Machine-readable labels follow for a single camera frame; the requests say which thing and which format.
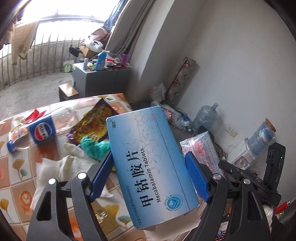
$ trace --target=pepsi label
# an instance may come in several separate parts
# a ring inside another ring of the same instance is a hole
[[[46,115],[30,123],[28,125],[28,129],[36,144],[47,140],[56,133],[52,117],[50,115]]]

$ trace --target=wall outlet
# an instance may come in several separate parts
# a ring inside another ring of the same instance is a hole
[[[230,134],[232,132],[233,128],[231,126],[226,127],[226,131]]]
[[[229,134],[230,134],[232,137],[236,137],[236,135],[237,135],[237,131],[232,130]]]

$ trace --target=railing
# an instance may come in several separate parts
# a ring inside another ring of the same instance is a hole
[[[62,71],[65,58],[77,62],[77,58],[67,53],[71,45],[79,47],[81,38],[90,35],[103,25],[100,19],[83,16],[48,17],[41,19],[36,28],[33,44],[26,60],[19,58],[18,64],[12,66],[11,45],[3,48],[1,56],[0,89],[18,81],[48,74],[49,71]]]

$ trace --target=cork lid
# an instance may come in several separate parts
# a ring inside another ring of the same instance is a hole
[[[274,128],[273,124],[270,122],[269,119],[265,119],[265,123],[272,129],[273,132],[276,132],[276,129]]]

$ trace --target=pepsi logo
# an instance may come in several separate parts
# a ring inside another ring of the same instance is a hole
[[[34,136],[37,141],[43,141],[52,135],[52,127],[46,123],[39,123],[34,130]]]

